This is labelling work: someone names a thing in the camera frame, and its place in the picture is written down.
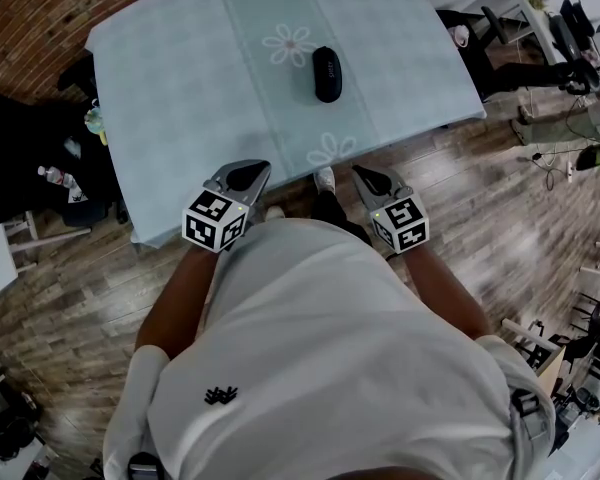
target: plastic bottle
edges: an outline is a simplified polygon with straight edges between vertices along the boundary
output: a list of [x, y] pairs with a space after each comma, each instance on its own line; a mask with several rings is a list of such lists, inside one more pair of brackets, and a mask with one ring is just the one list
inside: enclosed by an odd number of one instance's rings
[[66, 188], [71, 188], [76, 184], [76, 180], [66, 172], [57, 169], [56, 167], [49, 167], [48, 169], [40, 166], [38, 167], [38, 174], [44, 176], [49, 183], [54, 185], [62, 185]]

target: white flower design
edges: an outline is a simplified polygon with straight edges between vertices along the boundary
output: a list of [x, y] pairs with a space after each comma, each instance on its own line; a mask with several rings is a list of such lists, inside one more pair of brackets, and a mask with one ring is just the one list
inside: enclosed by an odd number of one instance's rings
[[356, 147], [355, 137], [345, 137], [338, 146], [338, 141], [333, 133], [325, 132], [322, 134], [321, 140], [324, 151], [314, 149], [307, 153], [307, 162], [311, 165], [322, 166], [331, 164], [335, 160], [349, 156]]
[[307, 27], [298, 28], [293, 34], [289, 27], [284, 24], [276, 25], [277, 36], [265, 37], [262, 44], [268, 48], [276, 48], [271, 54], [269, 60], [272, 64], [282, 64], [287, 57], [291, 57], [291, 62], [297, 68], [306, 64], [305, 53], [313, 52], [318, 46], [309, 41], [305, 41], [311, 32]]

